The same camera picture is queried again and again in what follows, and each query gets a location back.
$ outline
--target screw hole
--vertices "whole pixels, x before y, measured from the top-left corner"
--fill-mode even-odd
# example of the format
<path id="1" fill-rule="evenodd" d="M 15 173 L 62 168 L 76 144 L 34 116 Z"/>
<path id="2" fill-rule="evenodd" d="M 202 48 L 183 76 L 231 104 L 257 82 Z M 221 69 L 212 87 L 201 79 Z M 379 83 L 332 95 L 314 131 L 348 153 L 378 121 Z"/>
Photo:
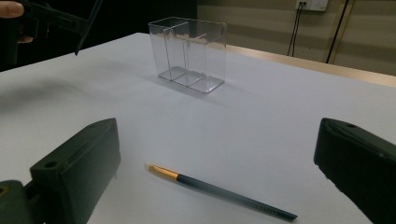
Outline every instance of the screw hole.
<path id="1" fill-rule="evenodd" d="M 48 162 L 48 163 L 45 165 L 45 167 L 46 167 L 46 168 L 52 168 L 52 167 L 54 167 L 54 166 L 56 166 L 56 165 L 57 165 L 56 161 L 50 161 L 50 162 Z"/>

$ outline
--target wall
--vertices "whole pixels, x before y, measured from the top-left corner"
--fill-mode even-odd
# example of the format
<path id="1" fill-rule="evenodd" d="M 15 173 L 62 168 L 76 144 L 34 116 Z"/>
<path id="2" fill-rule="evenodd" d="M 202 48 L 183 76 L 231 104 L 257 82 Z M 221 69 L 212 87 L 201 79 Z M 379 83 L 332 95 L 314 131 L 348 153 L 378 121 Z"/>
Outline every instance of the wall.
<path id="1" fill-rule="evenodd" d="M 294 57 L 323 62 L 339 7 L 304 11 Z M 286 55 L 295 22 L 294 0 L 198 0 L 198 19 L 228 24 L 227 43 Z M 396 76 L 396 1 L 354 1 L 333 63 Z"/>

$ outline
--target paintbrush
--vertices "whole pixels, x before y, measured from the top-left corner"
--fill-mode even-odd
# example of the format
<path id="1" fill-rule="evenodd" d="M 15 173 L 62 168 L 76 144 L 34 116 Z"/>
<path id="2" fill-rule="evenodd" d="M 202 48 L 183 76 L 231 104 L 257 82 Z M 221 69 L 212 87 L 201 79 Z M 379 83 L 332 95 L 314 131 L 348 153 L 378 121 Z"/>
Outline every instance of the paintbrush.
<path id="1" fill-rule="evenodd" d="M 204 181 L 197 180 L 186 175 L 181 175 L 153 164 L 145 164 L 145 167 L 146 170 L 154 174 L 168 177 L 176 182 L 179 182 L 191 188 L 198 189 L 200 191 L 212 194 L 214 196 L 218 196 L 222 199 L 225 199 L 233 203 L 244 205 L 248 208 L 265 213 L 267 215 L 282 218 L 287 221 L 293 221 L 295 218 L 297 218 L 297 216 L 292 213 L 280 210 L 265 203 L 257 202 L 240 194 L 228 191 L 227 189 L 221 189 L 214 185 L 208 184 Z"/>

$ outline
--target gold ferrule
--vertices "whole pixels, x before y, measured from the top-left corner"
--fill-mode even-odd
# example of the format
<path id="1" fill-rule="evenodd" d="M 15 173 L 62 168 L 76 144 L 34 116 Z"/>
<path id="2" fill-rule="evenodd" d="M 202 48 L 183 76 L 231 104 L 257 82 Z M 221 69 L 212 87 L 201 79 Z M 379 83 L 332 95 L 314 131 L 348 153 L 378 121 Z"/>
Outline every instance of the gold ferrule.
<path id="1" fill-rule="evenodd" d="M 166 177 L 169 177 L 171 179 L 177 180 L 178 173 L 175 173 L 173 171 L 167 170 L 165 168 L 156 166 L 156 165 L 149 165 L 148 169 L 154 173 L 164 175 Z"/>

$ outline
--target electrical cable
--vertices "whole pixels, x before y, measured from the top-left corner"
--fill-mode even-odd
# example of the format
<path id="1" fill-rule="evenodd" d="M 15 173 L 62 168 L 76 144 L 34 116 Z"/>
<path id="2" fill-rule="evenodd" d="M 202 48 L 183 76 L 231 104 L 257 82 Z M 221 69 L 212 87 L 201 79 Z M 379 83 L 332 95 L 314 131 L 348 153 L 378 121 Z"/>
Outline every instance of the electrical cable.
<path id="1" fill-rule="evenodd" d="M 291 57 L 294 57 L 294 46 L 296 44 L 296 36 L 297 36 L 297 32 L 298 32 L 298 26 L 300 24 L 300 16 L 301 16 L 301 12 L 303 11 L 303 7 L 300 8 L 300 11 L 298 13 L 298 19 L 297 19 L 297 27 L 296 27 L 296 32 L 294 34 L 294 39 L 293 39 L 293 52 L 291 54 Z"/>
<path id="2" fill-rule="evenodd" d="M 299 26 L 299 23 L 300 23 L 300 15 L 301 15 L 301 12 L 303 10 L 303 6 L 304 6 L 304 3 L 300 2 L 299 6 L 297 7 L 296 18 L 294 19 L 293 33 L 291 34 L 291 39 L 290 39 L 290 43 L 289 43 L 288 56 L 290 54 L 291 46 L 293 46 L 293 48 L 292 48 L 292 56 L 294 56 L 295 39 L 296 39 L 296 36 L 297 36 L 298 26 Z"/>

